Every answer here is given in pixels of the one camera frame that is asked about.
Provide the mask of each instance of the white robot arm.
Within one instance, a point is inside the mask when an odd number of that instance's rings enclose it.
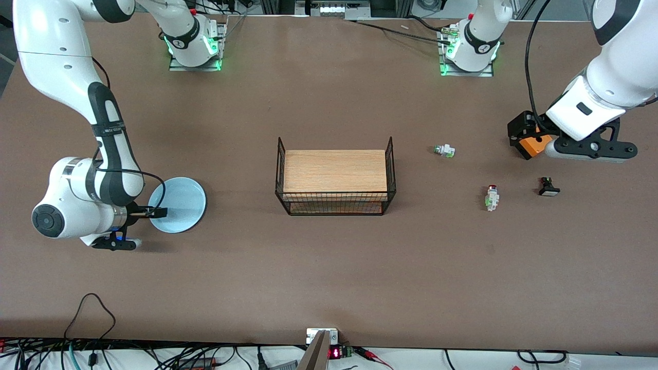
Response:
[[[619,117],[643,105],[658,90],[658,39],[653,37],[658,0],[597,0],[592,25],[601,53],[539,116],[523,112],[507,126],[510,145],[531,158],[523,141],[549,138],[550,157],[621,163],[637,155],[632,143],[619,142]],[[611,130],[610,139],[601,137]]]
[[[546,115],[580,141],[647,101],[658,89],[658,1],[598,0],[592,11],[601,54],[576,76]]]
[[[205,47],[207,19],[192,17],[183,0],[161,6],[157,0],[141,1],[153,11],[181,64],[200,65],[214,55]],[[137,218],[164,217],[166,211],[134,203],[144,181],[139,172],[131,172],[139,167],[126,127],[112,91],[94,69],[84,30],[84,21],[130,19],[134,0],[14,0],[13,9],[16,46],[28,81],[87,119],[103,158],[58,161],[45,197],[32,212],[34,226],[44,236],[77,237],[96,248],[138,247],[138,239],[125,238],[126,227]]]
[[[512,14],[510,0],[478,0],[472,18],[462,19],[455,25],[458,39],[445,57],[465,71],[485,69],[500,46],[500,37]]]

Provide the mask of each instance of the light blue bowl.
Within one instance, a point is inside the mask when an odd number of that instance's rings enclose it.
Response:
[[[205,192],[201,185],[188,177],[174,177],[165,181],[166,191],[160,207],[167,208],[167,216],[151,219],[158,230],[170,233],[183,232],[196,225],[206,207]],[[163,193],[160,184],[151,194],[149,205],[155,207]]]

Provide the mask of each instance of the table surface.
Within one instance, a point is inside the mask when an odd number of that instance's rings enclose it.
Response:
[[[293,344],[307,327],[337,327],[363,346],[655,352],[656,108],[623,117],[620,138],[640,150],[623,165],[525,161],[505,125],[529,106],[529,26],[509,25],[495,77],[452,78],[435,44],[333,18],[250,17],[215,73],[167,71],[148,15],[89,24],[140,167],[192,177],[208,197],[188,232],[133,226],[133,252],[32,227],[53,163],[95,141],[17,66],[0,100],[0,336],[61,336],[96,292],[114,338]],[[598,52],[587,23],[540,24],[538,109]],[[279,136],[292,149],[378,149],[393,136],[386,215],[288,216],[274,195]],[[432,153],[445,143],[454,158]],[[541,176],[562,193],[538,196]],[[492,213],[489,184],[501,195]],[[70,335],[110,322],[89,301]]]

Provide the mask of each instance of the wire basket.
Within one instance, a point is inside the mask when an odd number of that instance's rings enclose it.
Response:
[[[384,152],[386,191],[381,192],[284,192],[286,149],[281,138],[276,160],[275,194],[289,215],[383,215],[395,196],[393,138]]]

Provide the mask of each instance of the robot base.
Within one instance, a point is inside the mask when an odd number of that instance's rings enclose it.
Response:
[[[455,28],[457,25],[452,24],[450,28]],[[436,37],[439,40],[445,40],[445,41],[450,41],[453,42],[454,40],[451,40],[450,35],[445,35],[441,32],[436,32]],[[444,45],[442,43],[437,43],[439,46],[439,64],[441,66],[441,75],[442,76],[470,76],[470,77],[494,77],[494,67],[493,67],[493,60],[495,59],[495,51],[493,52],[493,58],[492,61],[489,62],[489,65],[483,69],[479,70],[477,72],[469,72],[466,70],[463,70],[451,60],[445,57],[445,54],[448,54],[452,52],[451,45]]]
[[[190,67],[190,66],[184,66],[180,64],[176,58],[174,58],[172,53],[170,52],[169,54],[171,55],[171,60],[169,61],[169,70],[171,71],[196,71],[196,72],[215,72],[218,70],[222,70],[222,59],[224,57],[224,44],[226,41],[226,23],[216,23],[216,21],[212,20],[213,24],[216,24],[216,29],[211,28],[211,37],[218,37],[219,40],[215,41],[212,39],[209,39],[208,42],[208,47],[213,50],[213,52],[216,50],[217,54],[210,58],[206,63],[203,63],[200,66],[195,66],[195,67]]]

